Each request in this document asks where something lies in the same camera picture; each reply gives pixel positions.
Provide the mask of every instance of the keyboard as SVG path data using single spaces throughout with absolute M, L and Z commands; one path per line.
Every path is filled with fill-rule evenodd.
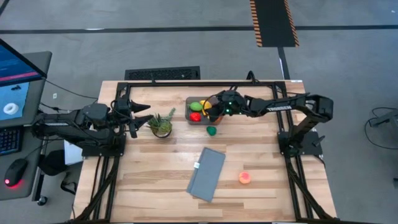
M 138 70 L 126 70 L 125 80 L 199 80 L 200 68 L 174 67 L 174 68 L 150 68 Z
M 0 156 L 22 149 L 23 130 L 22 126 L 0 129 Z

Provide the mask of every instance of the succulent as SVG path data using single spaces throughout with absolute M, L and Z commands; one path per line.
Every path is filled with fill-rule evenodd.
M 175 108 L 173 108 L 167 116 L 155 114 L 154 117 L 148 121 L 150 130 L 154 134 L 167 134 L 171 132 L 173 125 L 170 121 L 174 115 L 174 112 Z

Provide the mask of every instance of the black floor mat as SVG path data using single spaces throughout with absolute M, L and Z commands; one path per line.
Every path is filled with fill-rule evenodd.
M 298 47 L 287 0 L 250 0 L 259 47 Z
M 171 67 L 126 70 L 125 80 L 200 80 L 200 67 Z

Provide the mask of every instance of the concrete floor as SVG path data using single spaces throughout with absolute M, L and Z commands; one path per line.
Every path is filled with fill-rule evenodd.
M 398 24 L 394 0 L 289 1 L 296 26 Z M 88 29 L 251 25 L 249 1 L 10 0 L 0 29 Z M 97 96 L 103 80 L 122 80 L 125 69 L 199 65 L 202 79 L 281 79 L 275 48 L 257 48 L 254 34 L 174 32 L 140 34 L 16 34 L 0 36 L 18 51 L 49 50 L 49 80 Z M 285 49 L 291 79 L 335 101 L 335 115 L 317 127 L 338 216 L 343 220 L 396 223 L 398 151 L 367 142 L 363 126 L 378 106 L 397 107 L 398 30 L 298 31 L 299 48 Z M 52 94 L 58 93 L 56 100 Z M 64 109 L 91 103 L 52 85 L 42 101 Z M 389 125 L 369 129 L 373 141 L 398 147 Z M 79 166 L 73 168 L 78 176 Z M 62 222 L 73 196 L 59 189 L 63 177 L 45 179 L 47 206 L 30 198 L 0 202 L 0 223 Z

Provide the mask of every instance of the potted plant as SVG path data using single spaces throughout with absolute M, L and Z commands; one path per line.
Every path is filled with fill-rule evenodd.
M 148 121 L 148 125 L 152 133 L 158 138 L 167 138 L 172 132 L 172 120 L 175 108 L 173 108 L 168 116 L 160 116 L 160 114 L 155 114 L 152 119 Z

